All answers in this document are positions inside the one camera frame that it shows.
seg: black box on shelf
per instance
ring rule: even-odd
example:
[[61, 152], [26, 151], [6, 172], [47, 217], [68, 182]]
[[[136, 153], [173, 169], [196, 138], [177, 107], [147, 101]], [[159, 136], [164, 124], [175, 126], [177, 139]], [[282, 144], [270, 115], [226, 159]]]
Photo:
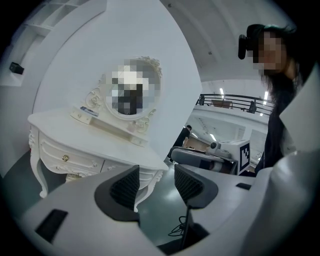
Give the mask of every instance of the black box on shelf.
[[22, 75], [25, 69], [22, 66], [20, 66], [18, 63], [11, 62], [10, 70], [12, 73]]

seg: white vanity table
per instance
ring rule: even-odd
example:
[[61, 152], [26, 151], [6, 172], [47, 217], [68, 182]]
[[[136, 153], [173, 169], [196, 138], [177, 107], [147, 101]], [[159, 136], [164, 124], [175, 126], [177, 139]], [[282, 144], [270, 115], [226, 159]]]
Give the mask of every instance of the white vanity table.
[[[157, 83], [161, 86], [159, 62], [148, 57], [140, 58], [139, 62], [153, 68], [158, 75]], [[124, 65], [122, 71], [127, 67], [130, 70], [130, 66]], [[137, 84], [144, 83], [141, 75], [137, 77], [140, 77]], [[152, 87], [151, 84], [144, 86], [146, 90], [148, 86]], [[98, 87], [92, 90], [81, 104], [89, 111], [80, 107], [61, 108], [28, 117], [31, 124], [31, 168], [41, 184], [42, 198], [47, 196], [48, 186], [41, 170], [41, 160], [54, 173], [72, 174], [82, 178], [123, 166], [139, 165], [140, 188], [135, 201], [135, 211], [137, 205], [150, 196], [163, 171], [168, 170], [163, 160], [148, 146], [146, 135], [158, 100], [155, 99], [153, 104], [148, 105], [147, 109], [141, 109], [138, 114], [119, 114], [112, 102], [108, 106], [108, 96], [114, 90], [117, 90], [117, 93], [121, 91], [118, 85], [108, 83], [108, 77], [102, 75]]]

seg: dressing table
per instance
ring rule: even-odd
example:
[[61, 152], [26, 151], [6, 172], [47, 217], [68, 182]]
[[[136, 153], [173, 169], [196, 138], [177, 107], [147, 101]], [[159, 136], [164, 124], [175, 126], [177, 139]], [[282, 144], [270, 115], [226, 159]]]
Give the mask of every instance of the dressing table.
[[68, 174], [70, 181], [139, 165], [137, 211], [168, 170], [149, 147], [147, 135], [161, 89], [159, 61], [134, 57], [114, 61], [79, 105], [30, 115], [30, 163], [42, 187], [40, 196], [48, 194], [41, 161], [51, 172]]

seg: gray floor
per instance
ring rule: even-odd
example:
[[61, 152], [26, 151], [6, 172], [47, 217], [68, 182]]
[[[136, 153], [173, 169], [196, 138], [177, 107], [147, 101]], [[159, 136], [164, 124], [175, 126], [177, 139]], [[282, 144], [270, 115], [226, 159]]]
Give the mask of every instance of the gray floor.
[[[169, 171], [155, 185], [154, 191], [138, 205], [140, 228], [156, 246], [180, 237], [168, 234], [179, 224], [179, 217], [186, 215], [186, 205], [181, 199], [174, 181], [174, 165], [165, 162]], [[49, 193], [65, 182], [66, 174], [56, 174], [42, 165], [43, 175], [47, 180]], [[10, 169], [1, 181], [2, 193], [14, 218], [19, 218], [27, 209], [36, 204], [41, 197], [41, 186], [30, 166], [30, 153], [27, 152]]]

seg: person in black shirt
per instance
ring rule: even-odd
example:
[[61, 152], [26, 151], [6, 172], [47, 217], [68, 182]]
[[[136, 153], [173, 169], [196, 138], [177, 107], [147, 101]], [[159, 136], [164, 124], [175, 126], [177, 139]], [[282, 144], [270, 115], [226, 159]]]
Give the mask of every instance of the person in black shirt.
[[[185, 147], [190, 137], [191, 130], [191, 125], [187, 125], [186, 127], [184, 127], [172, 147]], [[170, 158], [170, 162], [172, 163], [173, 160], [171, 159], [171, 150], [168, 154], [168, 157]]]

